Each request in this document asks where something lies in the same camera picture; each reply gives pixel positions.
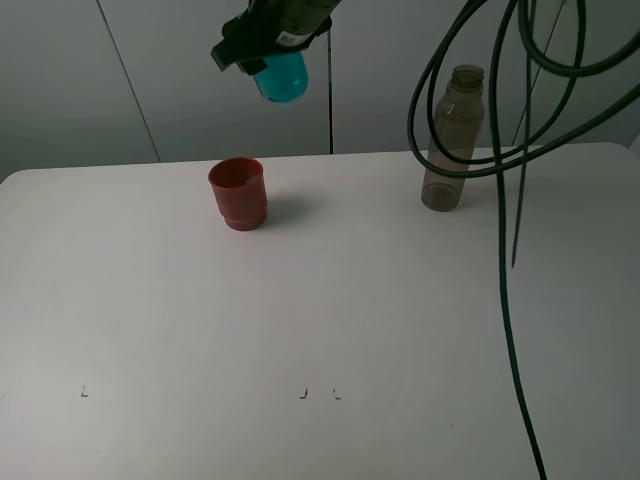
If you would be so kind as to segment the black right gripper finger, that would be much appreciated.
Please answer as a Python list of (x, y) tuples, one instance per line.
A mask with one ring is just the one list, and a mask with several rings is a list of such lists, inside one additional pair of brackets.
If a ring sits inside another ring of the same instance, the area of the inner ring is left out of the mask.
[(265, 60), (248, 36), (238, 32), (227, 32), (211, 50), (210, 56), (221, 72), (237, 66), (246, 75), (257, 75), (267, 68)]

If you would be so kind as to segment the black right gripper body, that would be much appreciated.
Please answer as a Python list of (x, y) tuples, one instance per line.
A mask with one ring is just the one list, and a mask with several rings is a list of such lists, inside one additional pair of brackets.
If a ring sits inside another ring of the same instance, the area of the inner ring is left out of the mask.
[(249, 1), (223, 26), (223, 42), (233, 49), (297, 48), (324, 33), (340, 0)]

